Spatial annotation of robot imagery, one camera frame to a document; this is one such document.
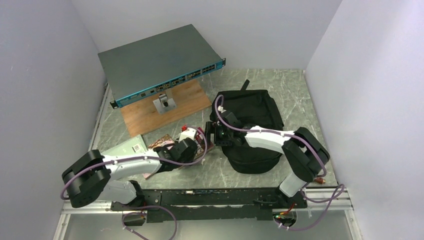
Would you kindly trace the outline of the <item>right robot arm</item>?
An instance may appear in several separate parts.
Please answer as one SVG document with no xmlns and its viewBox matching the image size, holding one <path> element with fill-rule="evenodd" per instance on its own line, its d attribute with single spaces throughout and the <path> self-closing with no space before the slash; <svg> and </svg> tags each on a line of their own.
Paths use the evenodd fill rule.
<svg viewBox="0 0 424 240">
<path fill-rule="evenodd" d="M 217 121 L 208 121 L 205 126 L 205 139 L 221 147 L 248 145 L 250 148 L 267 149 L 285 155 L 291 173 L 278 186 L 276 203 L 287 208 L 295 201 L 295 195 L 315 178 L 326 176 L 325 165 L 330 154 L 306 128 L 296 131 L 283 131 L 263 128 L 259 125 L 241 125 L 230 111 L 224 117 L 216 112 Z"/>
</svg>

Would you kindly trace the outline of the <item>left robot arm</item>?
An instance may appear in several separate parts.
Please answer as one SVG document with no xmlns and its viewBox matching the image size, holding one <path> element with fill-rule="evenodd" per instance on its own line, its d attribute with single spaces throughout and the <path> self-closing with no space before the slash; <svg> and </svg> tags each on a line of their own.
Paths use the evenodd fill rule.
<svg viewBox="0 0 424 240">
<path fill-rule="evenodd" d="M 64 187 L 60 198 L 69 200 L 73 208 L 99 200 L 137 210 L 145 200 L 142 189 L 137 181 L 121 181 L 122 178 L 195 165 L 204 158 L 196 158 L 197 151 L 198 145 L 191 138 L 132 155 L 103 155 L 97 149 L 90 150 L 62 173 Z"/>
</svg>

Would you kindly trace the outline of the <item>dark red book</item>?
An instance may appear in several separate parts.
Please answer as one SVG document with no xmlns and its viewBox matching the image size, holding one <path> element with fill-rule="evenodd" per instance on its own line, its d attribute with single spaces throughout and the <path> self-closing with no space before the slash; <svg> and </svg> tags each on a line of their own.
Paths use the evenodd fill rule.
<svg viewBox="0 0 424 240">
<path fill-rule="evenodd" d="M 197 150 L 193 157 L 189 157 L 189 162 L 185 165 L 181 165 L 181 167 L 202 166 L 206 161 L 206 154 L 214 147 L 214 145 L 212 143 L 208 145 L 205 137 L 205 131 L 201 127 L 184 126 L 195 128 L 197 130 L 196 138 L 193 140 L 197 145 Z"/>
</svg>

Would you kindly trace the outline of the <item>black student backpack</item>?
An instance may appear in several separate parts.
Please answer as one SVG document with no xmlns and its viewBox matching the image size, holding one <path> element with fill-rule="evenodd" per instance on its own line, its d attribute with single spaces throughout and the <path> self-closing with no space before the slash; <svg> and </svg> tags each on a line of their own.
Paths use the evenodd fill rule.
<svg viewBox="0 0 424 240">
<path fill-rule="evenodd" d="M 205 124 L 207 142 L 220 146 L 231 167 L 242 174 L 263 174 L 280 160 L 281 146 L 271 150 L 260 145 L 266 129 L 281 131 L 284 123 L 275 100 L 265 89 L 248 90 L 246 80 L 240 90 L 218 92 Z"/>
</svg>

